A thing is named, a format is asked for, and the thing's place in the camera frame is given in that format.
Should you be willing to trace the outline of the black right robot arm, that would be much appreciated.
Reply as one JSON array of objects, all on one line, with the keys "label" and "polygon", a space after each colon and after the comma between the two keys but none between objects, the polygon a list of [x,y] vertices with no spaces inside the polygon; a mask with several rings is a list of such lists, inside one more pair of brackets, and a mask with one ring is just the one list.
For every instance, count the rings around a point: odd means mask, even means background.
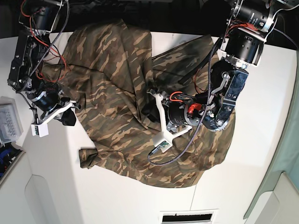
[{"label": "black right robot arm", "polygon": [[[67,0],[24,0],[20,5],[19,23],[24,28],[19,32],[7,83],[28,104],[34,115],[34,125],[56,119],[64,126],[74,126],[76,116],[72,109],[80,107],[70,98],[63,97],[58,81],[68,70],[68,65],[55,42],[49,39],[63,7],[66,7],[66,17],[57,36],[62,34],[69,19]],[[42,73],[48,54],[59,58],[59,74],[54,80],[46,79]]]}]

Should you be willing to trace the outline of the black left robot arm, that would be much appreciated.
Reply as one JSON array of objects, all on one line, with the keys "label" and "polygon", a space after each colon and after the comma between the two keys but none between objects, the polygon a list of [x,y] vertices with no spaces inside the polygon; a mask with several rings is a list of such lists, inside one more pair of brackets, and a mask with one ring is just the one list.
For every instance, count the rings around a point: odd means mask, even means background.
[{"label": "black left robot arm", "polygon": [[142,113],[159,122],[164,133],[181,135],[179,126],[199,124],[213,132],[223,130],[245,86],[247,67],[260,61],[275,15],[269,2],[232,1],[225,33],[203,60],[208,66],[207,90],[194,96],[150,90],[152,100]]}]

